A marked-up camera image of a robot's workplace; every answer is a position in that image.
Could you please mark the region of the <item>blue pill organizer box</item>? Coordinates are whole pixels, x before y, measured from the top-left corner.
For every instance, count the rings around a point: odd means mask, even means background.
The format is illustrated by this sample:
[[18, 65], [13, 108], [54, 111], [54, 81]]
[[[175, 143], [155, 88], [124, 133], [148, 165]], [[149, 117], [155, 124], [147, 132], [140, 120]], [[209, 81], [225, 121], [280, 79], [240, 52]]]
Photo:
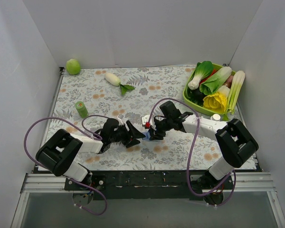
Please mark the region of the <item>blue pill organizer box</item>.
[[144, 132], [143, 134], [145, 135], [145, 137], [143, 138], [143, 140], [149, 141], [150, 138], [151, 138], [150, 133], [149, 133], [149, 132]]

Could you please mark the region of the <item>green pill bottle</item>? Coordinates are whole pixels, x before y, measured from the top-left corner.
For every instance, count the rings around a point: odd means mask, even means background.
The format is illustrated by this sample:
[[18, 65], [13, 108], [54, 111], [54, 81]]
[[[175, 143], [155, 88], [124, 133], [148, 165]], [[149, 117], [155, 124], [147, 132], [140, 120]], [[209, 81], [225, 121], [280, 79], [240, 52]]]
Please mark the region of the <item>green pill bottle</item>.
[[82, 118], [86, 118], [88, 117], [88, 111], [86, 109], [85, 104], [82, 101], [78, 101], [75, 103], [75, 108], [78, 112], [78, 114], [82, 117]]

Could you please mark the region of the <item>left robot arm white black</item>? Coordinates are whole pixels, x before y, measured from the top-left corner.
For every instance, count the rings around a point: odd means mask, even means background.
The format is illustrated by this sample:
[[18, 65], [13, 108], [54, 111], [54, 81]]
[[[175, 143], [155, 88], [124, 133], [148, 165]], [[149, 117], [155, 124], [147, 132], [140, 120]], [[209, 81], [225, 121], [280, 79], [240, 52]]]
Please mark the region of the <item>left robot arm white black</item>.
[[101, 154], [117, 142], [130, 148], [145, 138], [145, 134], [138, 131], [130, 121], [123, 123], [118, 118], [108, 118], [96, 133], [102, 137], [101, 140], [60, 129], [39, 149], [36, 160], [55, 176], [72, 178], [79, 189], [86, 190], [91, 186], [92, 179], [88, 168], [75, 162], [79, 152]]

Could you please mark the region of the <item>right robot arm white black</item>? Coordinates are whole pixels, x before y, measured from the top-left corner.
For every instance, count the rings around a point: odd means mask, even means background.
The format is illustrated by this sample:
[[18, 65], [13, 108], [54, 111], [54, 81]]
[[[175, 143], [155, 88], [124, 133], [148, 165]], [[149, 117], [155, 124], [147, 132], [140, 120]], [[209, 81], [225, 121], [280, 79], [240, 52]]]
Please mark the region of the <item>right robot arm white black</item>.
[[164, 98], [160, 119], [146, 115], [142, 125], [148, 129], [148, 139], [163, 140], [172, 129], [192, 133], [194, 138], [202, 135], [217, 141], [222, 156], [198, 178], [203, 187], [218, 188], [235, 168], [240, 168], [258, 149], [258, 143], [239, 119], [215, 121], [199, 117], [195, 110], [181, 113], [173, 100]]

